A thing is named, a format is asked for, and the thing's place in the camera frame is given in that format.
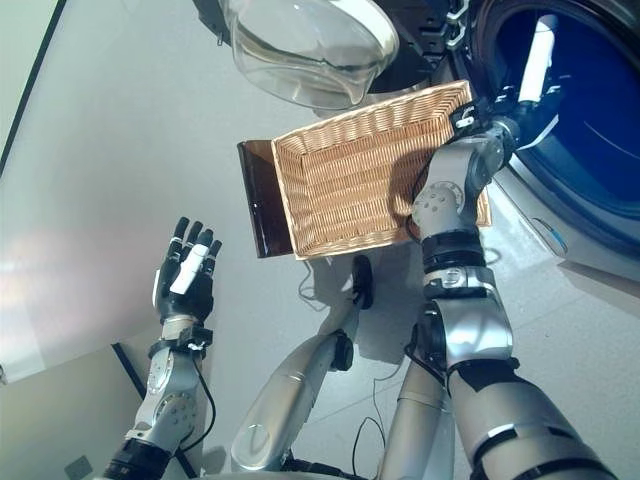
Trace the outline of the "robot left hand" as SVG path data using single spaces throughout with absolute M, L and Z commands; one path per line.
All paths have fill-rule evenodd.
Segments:
M 160 322 L 186 315 L 203 323 L 214 306 L 213 274 L 222 242 L 200 221 L 180 217 L 156 270 L 152 304 Z

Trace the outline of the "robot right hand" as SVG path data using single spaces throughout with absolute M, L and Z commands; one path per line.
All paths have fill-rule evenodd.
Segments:
M 537 20 L 519 88 L 505 86 L 494 100 L 495 119 L 502 117 L 513 124 L 509 129 L 515 150 L 537 145 L 558 123 L 561 86 L 545 86 L 558 23 L 553 14 Z

